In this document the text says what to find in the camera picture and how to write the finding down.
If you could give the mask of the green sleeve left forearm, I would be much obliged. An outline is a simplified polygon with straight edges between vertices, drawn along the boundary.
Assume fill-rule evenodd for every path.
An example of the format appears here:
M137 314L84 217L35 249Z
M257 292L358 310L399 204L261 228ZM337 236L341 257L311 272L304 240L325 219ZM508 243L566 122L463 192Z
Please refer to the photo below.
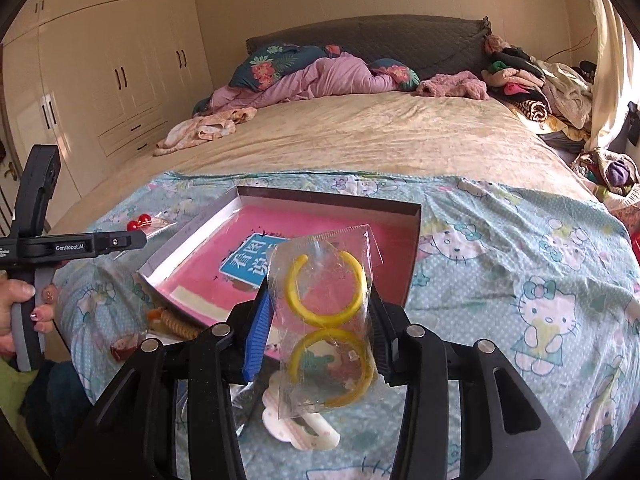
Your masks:
M44 469L43 462L37 451L34 441L30 436L26 420L20 414L20 408L25 399L28 388L37 377L38 372L20 372L10 365L9 360L2 356L0 365L0 403L1 409L10 424L26 448L27 453L32 456L41 469Z

